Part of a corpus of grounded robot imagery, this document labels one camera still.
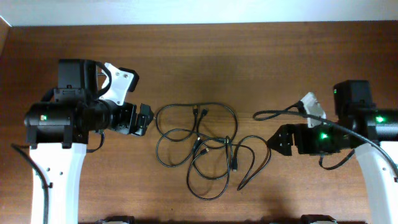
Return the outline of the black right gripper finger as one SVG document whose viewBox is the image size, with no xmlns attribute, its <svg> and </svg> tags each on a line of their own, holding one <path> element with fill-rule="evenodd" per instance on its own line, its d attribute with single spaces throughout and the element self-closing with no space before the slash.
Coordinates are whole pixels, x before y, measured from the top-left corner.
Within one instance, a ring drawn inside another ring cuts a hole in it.
<svg viewBox="0 0 398 224">
<path fill-rule="evenodd" d="M 291 146 L 288 144 L 270 144 L 269 147 L 272 150 L 275 150 L 279 154 L 282 154 L 283 156 L 291 156 L 292 155 L 292 149 Z"/>
<path fill-rule="evenodd" d="M 269 138 L 269 146 L 291 146 L 293 143 L 293 125 L 285 124 Z"/>
</svg>

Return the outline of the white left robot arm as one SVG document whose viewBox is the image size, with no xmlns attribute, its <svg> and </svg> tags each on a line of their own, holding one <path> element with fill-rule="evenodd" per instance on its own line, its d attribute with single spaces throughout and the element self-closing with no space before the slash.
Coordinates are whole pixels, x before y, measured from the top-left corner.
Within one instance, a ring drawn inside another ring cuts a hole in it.
<svg viewBox="0 0 398 224">
<path fill-rule="evenodd" d="M 143 136 L 154 114 L 150 106 L 36 103 L 25 116 L 34 163 L 31 223 L 77 223 L 80 174 L 91 131 L 110 129 Z"/>
</svg>

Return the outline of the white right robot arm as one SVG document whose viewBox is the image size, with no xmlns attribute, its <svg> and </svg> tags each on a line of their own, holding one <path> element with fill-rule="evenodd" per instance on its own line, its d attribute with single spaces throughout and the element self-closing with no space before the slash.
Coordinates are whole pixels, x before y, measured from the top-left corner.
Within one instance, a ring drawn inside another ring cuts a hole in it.
<svg viewBox="0 0 398 224">
<path fill-rule="evenodd" d="M 298 103 L 295 115 L 305 124 L 284 124 L 268 140 L 269 147 L 291 156 L 324 157 L 350 149 L 363 173 L 373 223 L 397 223 L 397 110 L 378 109 L 367 80 L 347 80 L 333 87 L 337 122 L 326 120 L 313 93 Z"/>
</svg>

